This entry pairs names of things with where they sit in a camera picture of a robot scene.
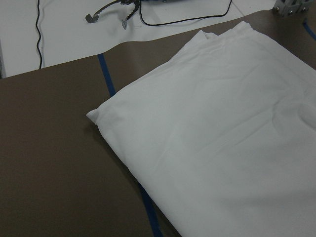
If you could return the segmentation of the white long-sleeve printed shirt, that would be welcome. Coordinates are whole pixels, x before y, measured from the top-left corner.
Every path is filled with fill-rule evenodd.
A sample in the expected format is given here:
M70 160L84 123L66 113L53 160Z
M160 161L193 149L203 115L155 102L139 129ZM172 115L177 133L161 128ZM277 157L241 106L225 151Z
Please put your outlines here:
M316 234L316 72L241 22L87 114L184 237Z

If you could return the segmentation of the aluminium frame post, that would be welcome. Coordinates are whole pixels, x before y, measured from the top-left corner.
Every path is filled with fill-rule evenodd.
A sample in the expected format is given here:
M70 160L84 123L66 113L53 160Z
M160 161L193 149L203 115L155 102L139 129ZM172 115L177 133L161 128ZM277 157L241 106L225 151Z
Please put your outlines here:
M314 0L277 0L272 12L280 17L307 12Z

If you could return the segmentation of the metal reacher grabber stick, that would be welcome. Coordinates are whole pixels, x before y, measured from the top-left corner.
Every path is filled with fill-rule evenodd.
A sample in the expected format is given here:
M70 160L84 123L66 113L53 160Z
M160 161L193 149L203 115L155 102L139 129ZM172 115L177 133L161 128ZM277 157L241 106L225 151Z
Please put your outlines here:
M129 14L123 14L119 12L119 9L113 8L112 5L122 5L122 6L130 6L133 5L133 9L130 11ZM107 17L109 14L118 13L118 16L120 17L120 23L124 30L127 29L128 21L134 16L134 14L139 10L141 1L140 0L114 0L103 7L101 7L99 10L97 10L94 14L87 14L85 16L85 20L87 23L97 23L100 21L100 18L103 20Z

